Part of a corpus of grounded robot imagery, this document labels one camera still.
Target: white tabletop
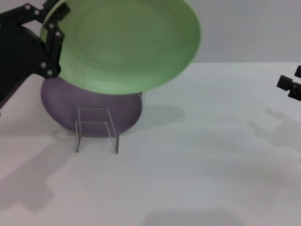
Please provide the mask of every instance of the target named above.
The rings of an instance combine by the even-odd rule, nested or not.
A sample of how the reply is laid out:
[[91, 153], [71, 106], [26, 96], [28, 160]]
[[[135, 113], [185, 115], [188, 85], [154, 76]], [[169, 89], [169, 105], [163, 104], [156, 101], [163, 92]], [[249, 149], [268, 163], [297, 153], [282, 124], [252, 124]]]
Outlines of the white tabletop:
[[76, 154], [31, 76], [1, 110], [0, 225], [299, 226], [301, 103], [276, 88], [297, 65], [192, 64], [143, 95], [119, 155]]

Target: screw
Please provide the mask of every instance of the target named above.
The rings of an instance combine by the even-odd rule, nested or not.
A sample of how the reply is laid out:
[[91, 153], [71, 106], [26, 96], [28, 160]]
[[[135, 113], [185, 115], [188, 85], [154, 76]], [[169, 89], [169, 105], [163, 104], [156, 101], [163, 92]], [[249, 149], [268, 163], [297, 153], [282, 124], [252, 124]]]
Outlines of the screw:
[[42, 62], [42, 63], [41, 63], [41, 67], [42, 67], [42, 68], [46, 68], [46, 67], [47, 67], [47, 64], [46, 64], [45, 62]]
[[47, 74], [48, 74], [49, 76], [52, 76], [52, 75], [53, 75], [53, 72], [52, 72], [51, 70], [49, 70], [49, 71], [47, 71]]

